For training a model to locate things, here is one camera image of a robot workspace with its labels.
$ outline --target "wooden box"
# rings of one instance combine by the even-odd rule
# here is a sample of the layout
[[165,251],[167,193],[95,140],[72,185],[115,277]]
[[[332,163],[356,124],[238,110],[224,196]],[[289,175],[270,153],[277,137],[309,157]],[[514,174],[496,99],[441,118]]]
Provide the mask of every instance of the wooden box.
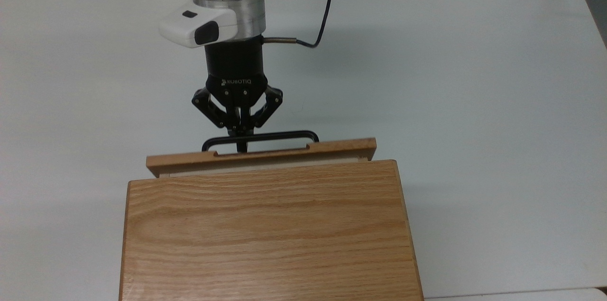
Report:
[[396,162],[374,151],[148,158],[168,177],[129,183],[120,299],[422,300]]

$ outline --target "cable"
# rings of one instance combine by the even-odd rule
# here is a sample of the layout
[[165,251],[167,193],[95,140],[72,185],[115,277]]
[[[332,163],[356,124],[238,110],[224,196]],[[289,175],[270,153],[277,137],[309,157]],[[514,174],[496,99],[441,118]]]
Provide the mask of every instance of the cable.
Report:
[[300,44],[301,46],[316,48],[318,44],[321,43],[322,34],[325,32],[325,25],[327,24],[327,17],[329,16],[329,9],[331,8],[331,0],[327,0],[327,6],[325,7],[325,14],[322,17],[321,30],[318,32],[318,37],[316,38],[316,42],[314,44],[310,44],[308,42],[304,42],[303,40],[299,40],[297,38],[287,38],[287,37],[269,37],[264,38],[265,43],[284,43],[284,44]]

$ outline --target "white table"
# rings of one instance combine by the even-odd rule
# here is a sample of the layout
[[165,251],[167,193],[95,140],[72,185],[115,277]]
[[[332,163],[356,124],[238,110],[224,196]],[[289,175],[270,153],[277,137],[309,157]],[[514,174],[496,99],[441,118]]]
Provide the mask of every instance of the white table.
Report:
[[[189,102],[203,50],[156,31],[184,1],[0,0],[0,299],[115,300],[127,182],[224,134]],[[265,35],[313,40],[324,1],[266,0]],[[264,131],[398,161],[426,297],[607,285],[584,0],[334,0],[319,48],[264,49],[285,92]]]

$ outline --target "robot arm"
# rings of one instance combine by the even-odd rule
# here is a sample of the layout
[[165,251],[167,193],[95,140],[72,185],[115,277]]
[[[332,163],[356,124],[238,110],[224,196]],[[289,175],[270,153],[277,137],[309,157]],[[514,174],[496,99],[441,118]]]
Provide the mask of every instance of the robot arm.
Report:
[[265,31],[264,0],[192,0],[161,20],[160,34],[194,48],[259,36]]
[[[160,34],[181,46],[204,46],[208,78],[192,103],[219,128],[227,128],[239,152],[247,140],[282,104],[282,91],[267,84],[262,45],[289,42],[316,47],[327,19],[330,0],[316,43],[295,38],[262,37],[265,31],[264,0],[191,0],[165,17]],[[257,112],[251,108],[265,94],[266,103]],[[211,100],[214,96],[224,109]]]

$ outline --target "black metal handle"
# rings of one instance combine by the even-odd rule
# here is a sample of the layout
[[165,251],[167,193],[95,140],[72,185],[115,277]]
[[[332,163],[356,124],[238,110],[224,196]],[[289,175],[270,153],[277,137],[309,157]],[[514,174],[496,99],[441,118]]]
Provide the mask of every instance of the black metal handle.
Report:
[[206,152],[212,146],[218,144],[230,144],[230,143],[251,143],[256,141],[272,141],[272,140],[283,140],[283,139],[300,139],[307,138],[311,139],[315,143],[319,142],[318,135],[311,130],[295,130],[292,132],[278,132],[278,133],[262,133],[254,135],[245,135],[242,137],[213,137],[208,139],[202,145],[202,151]]

